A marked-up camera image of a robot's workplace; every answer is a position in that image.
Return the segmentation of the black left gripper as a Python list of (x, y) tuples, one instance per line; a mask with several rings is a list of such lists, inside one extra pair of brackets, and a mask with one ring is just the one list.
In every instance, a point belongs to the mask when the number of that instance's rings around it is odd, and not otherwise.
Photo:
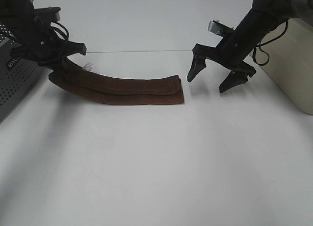
[(86, 55), (84, 43), (69, 40), (69, 31), (65, 27), (11, 27), (9, 38), (19, 44), (10, 52), (18, 57), (36, 62), (45, 67), (67, 67), (68, 56)]

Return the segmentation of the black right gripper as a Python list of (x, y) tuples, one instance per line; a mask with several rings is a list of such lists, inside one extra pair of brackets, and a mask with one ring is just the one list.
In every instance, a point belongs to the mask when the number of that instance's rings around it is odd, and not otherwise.
[(245, 57), (255, 46), (253, 37), (244, 36), (237, 30), (223, 37), (216, 47), (196, 44), (192, 49), (193, 60), (186, 77), (187, 81), (192, 82), (206, 68), (206, 59), (210, 59), (232, 71), (220, 84), (220, 93), (245, 84), (247, 75), (252, 77), (256, 73), (254, 67), (244, 62)]

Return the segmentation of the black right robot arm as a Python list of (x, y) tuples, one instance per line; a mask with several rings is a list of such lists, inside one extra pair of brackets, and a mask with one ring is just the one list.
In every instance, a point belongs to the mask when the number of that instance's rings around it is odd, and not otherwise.
[(262, 49), (262, 39), (282, 23), (288, 24), (289, 19), (309, 20), (312, 17), (313, 0), (253, 0), (252, 8), (235, 29), (211, 21), (208, 31), (222, 39), (216, 47), (194, 46), (187, 81), (192, 82), (206, 68), (205, 61), (209, 59), (230, 70), (219, 86), (221, 93), (245, 84), (256, 70), (244, 59), (249, 53), (255, 54)]

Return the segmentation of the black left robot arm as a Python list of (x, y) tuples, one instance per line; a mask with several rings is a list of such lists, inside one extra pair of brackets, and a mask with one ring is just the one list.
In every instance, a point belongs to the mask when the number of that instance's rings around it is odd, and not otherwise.
[(60, 10), (36, 9), (32, 0), (0, 0), (0, 22), (10, 32), (5, 36), (19, 44), (11, 50), (11, 56), (65, 69), (68, 56), (85, 55), (85, 44), (70, 41), (69, 31), (59, 22)]

